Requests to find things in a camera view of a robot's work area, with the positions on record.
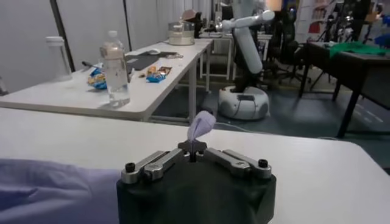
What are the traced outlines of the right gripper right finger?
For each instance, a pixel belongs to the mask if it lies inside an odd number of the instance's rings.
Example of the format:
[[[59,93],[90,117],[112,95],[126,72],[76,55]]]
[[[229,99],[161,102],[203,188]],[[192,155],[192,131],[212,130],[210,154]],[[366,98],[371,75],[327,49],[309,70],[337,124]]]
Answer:
[[[252,159],[233,150],[217,150],[202,147],[195,152],[197,160],[206,160],[227,169],[233,176],[270,179],[272,167],[266,159]]]

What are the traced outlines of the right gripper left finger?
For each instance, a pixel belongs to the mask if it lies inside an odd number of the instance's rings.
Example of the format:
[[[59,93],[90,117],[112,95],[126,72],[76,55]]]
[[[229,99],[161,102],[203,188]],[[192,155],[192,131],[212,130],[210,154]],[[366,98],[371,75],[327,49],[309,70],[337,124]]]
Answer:
[[[121,181],[124,184],[151,183],[161,180],[164,175],[191,161],[194,142],[184,141],[171,151],[158,150],[138,163],[127,163],[121,171]]]

